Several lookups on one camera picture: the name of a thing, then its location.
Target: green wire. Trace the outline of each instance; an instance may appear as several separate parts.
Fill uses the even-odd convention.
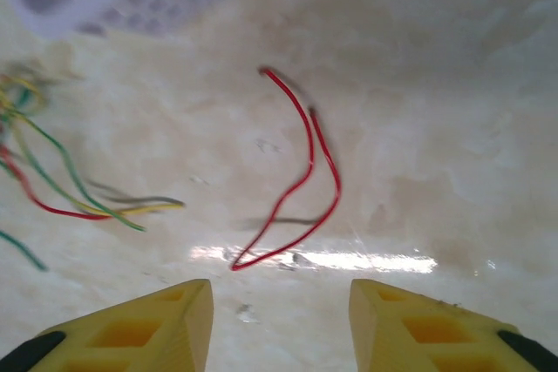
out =
[[[21,241],[1,230],[0,238],[8,241],[11,245],[16,247],[25,256],[25,258],[41,272],[47,272],[49,270],[48,267]]]
[[[70,173],[70,176],[71,176],[71,179],[74,182],[74,185],[78,188],[78,190],[81,192],[81,194],[84,196],[84,198],[86,198],[92,205],[96,206],[98,209],[100,209],[102,211],[105,211],[107,214],[111,215],[113,218],[121,221],[122,223],[126,224],[127,226],[129,226],[129,227],[131,227],[135,230],[138,230],[138,231],[145,231],[144,227],[138,226],[137,224],[134,224],[130,220],[127,220],[126,218],[124,218],[122,215],[120,215],[118,213],[115,213],[112,209],[104,206],[103,204],[97,202],[94,198],[92,198],[89,195],[89,193],[85,190],[84,185],[82,184],[81,180],[79,179],[78,171],[76,170],[73,162],[71,161],[71,157],[70,157],[69,153],[65,150],[64,146],[61,145],[59,142],[57,142],[47,132],[43,131],[38,125],[36,125],[30,119],[27,119],[27,122],[33,127],[33,129],[35,129],[43,137],[48,139],[58,149],[60,155],[62,156],[62,160],[64,161],[65,166],[68,169],[68,172]],[[58,186],[58,184],[48,175],[48,173],[43,169],[43,167],[35,159],[35,157],[31,153],[31,150],[29,150],[29,148],[27,147],[24,140],[23,139],[21,139],[21,140],[22,140],[22,142],[21,142],[20,146],[22,148],[22,152],[24,152],[25,157],[27,158],[29,163],[31,163],[31,165],[35,168],[35,170],[37,170],[38,174],[53,189],[55,189],[58,193],[60,193],[61,195],[63,195],[67,199],[72,200],[72,196],[70,196],[66,191],[64,191],[60,186]]]

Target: black rubber edge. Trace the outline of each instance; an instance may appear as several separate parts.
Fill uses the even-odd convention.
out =
[[[558,371],[558,356],[535,340],[506,330],[499,331],[498,336],[539,372]]]
[[[0,359],[2,372],[29,372],[66,338],[62,331],[53,331],[29,340]]]

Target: wire bundle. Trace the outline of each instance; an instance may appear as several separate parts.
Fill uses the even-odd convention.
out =
[[[339,200],[341,199],[341,189],[342,189],[341,175],[339,174],[339,171],[337,170],[335,162],[333,161],[333,158],[331,157],[329,147],[328,147],[327,142],[325,140],[325,137],[323,135],[322,129],[320,128],[320,124],[319,124],[319,121],[318,121],[316,109],[312,106],[309,106],[308,112],[310,114],[310,120],[312,121],[312,125],[314,126],[314,129],[316,130],[316,135],[317,135],[317,138],[318,138],[318,142],[320,143],[320,147],[322,148],[323,155],[325,156],[325,159],[328,162],[328,166],[330,167],[331,174],[333,175],[333,179],[335,180],[336,190],[335,190],[335,196],[333,198],[333,201],[331,202],[330,206],[325,211],[325,213],[323,213],[322,216],[320,216],[316,219],[316,223],[314,224],[314,226],[312,226],[309,230],[307,230],[300,237],[298,237],[295,240],[292,240],[290,243],[286,244],[283,247],[279,247],[276,250],[273,250],[273,251],[268,252],[266,254],[263,254],[261,256],[255,257],[252,260],[241,263],[241,259],[246,254],[248,254],[250,249],[253,246],[255,246],[262,239],[263,235],[268,231],[271,224],[276,222],[277,214],[279,213],[279,210],[281,209],[281,206],[284,203],[284,201],[292,193],[294,193],[297,189],[299,189],[301,186],[303,186],[308,181],[308,179],[310,178],[310,175],[314,171],[314,159],[315,159],[315,155],[314,155],[315,154],[314,153],[314,136],[312,134],[312,128],[311,128],[308,116],[306,115],[306,112],[304,111],[303,107],[301,106],[300,102],[296,98],[295,94],[291,91],[291,89],[270,68],[264,67],[264,68],[260,69],[260,74],[268,76],[269,78],[271,78],[271,80],[273,80],[285,92],[285,94],[289,97],[290,101],[293,103],[296,110],[298,111],[298,114],[300,115],[300,118],[303,121],[304,128],[306,130],[306,136],[308,138],[308,154],[309,154],[308,165],[307,165],[307,168],[306,168],[306,172],[303,174],[303,176],[298,181],[296,181],[291,187],[289,187],[281,195],[281,197],[279,198],[279,200],[276,202],[275,206],[273,207],[273,209],[271,211],[271,214],[269,215],[268,219],[264,223],[260,232],[240,252],[240,254],[236,257],[235,261],[233,261],[233,263],[230,267],[231,270],[233,270],[233,271],[238,271],[238,270],[242,270],[246,267],[253,266],[256,263],[259,263],[263,260],[269,259],[271,257],[274,257],[274,256],[278,255],[278,254],[286,252],[287,250],[291,249],[292,247],[295,247],[295,246],[299,245],[301,242],[308,239],[319,227],[321,227],[325,223],[325,221],[327,221],[327,219],[335,211],[335,209],[337,207],[337,204],[339,203]]]
[[[111,209],[100,202],[96,201],[85,188],[83,182],[78,176],[75,165],[73,164],[70,154],[65,150],[51,135],[41,129],[37,124],[30,120],[29,116],[40,111],[46,104],[43,93],[32,83],[22,78],[13,78],[8,76],[0,76],[0,166],[8,172],[13,178],[19,181],[25,194],[34,204],[49,213],[64,215],[82,220],[109,220],[116,219],[127,226],[139,231],[145,231],[145,228],[131,222],[126,218],[127,215],[136,213],[150,213],[163,209],[175,209],[183,207],[180,202],[164,203],[151,206],[133,206],[121,209]],[[27,125],[33,131],[40,134],[51,145],[53,145],[62,158],[70,178],[81,195],[88,201],[88,204],[81,202],[68,193],[60,186],[41,166],[35,155],[25,141],[20,125]],[[39,176],[58,194],[63,196],[72,205],[81,212],[65,211],[53,208],[43,203],[33,192],[29,180],[24,172],[17,166],[13,154],[7,147],[8,134],[12,133],[13,138],[23,154],[23,159],[31,165]],[[7,234],[0,235],[0,238],[6,239]]]

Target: marble floor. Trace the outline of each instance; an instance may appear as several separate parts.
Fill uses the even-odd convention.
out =
[[[558,0],[226,0],[162,39],[32,36],[0,0],[0,59],[52,78],[36,121],[84,177],[181,211],[89,223],[43,213],[0,173],[0,355],[44,328],[193,278],[214,286],[208,371],[356,370],[350,281],[372,278],[517,325],[558,352]],[[289,254],[228,260],[302,171],[292,105],[317,105],[344,180]],[[31,144],[70,185],[55,152]],[[65,203],[46,186],[37,191]],[[330,202],[322,159],[282,215]],[[276,226],[274,248],[302,227]]]

